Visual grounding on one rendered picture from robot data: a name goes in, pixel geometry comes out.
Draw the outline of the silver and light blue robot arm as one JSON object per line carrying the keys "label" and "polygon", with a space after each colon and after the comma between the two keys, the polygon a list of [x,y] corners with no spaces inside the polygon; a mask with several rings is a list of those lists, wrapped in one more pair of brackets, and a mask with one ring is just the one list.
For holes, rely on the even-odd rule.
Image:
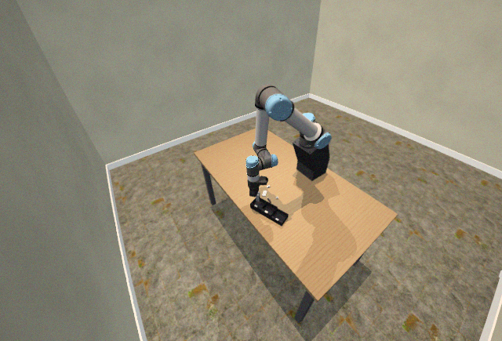
{"label": "silver and light blue robot arm", "polygon": [[[295,108],[294,103],[290,101],[273,85],[263,85],[257,90],[255,98],[256,131],[253,149],[258,157],[251,155],[246,159],[248,176],[258,176],[260,170],[278,165],[277,156],[270,154],[266,148],[269,117],[276,121],[286,122],[298,130],[300,132],[299,143],[303,148],[322,149],[331,141],[332,136],[316,122],[313,114],[301,114]],[[316,122],[315,125],[313,122]]]}

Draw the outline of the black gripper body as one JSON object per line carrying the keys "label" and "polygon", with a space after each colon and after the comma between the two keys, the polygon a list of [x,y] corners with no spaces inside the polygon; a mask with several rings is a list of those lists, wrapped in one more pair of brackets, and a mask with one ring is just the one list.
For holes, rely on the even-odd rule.
{"label": "black gripper body", "polygon": [[259,186],[267,185],[268,182],[268,178],[265,176],[260,176],[260,173],[258,176],[255,177],[250,177],[247,175],[247,180],[248,180],[249,196],[251,197],[256,197],[259,191]]}

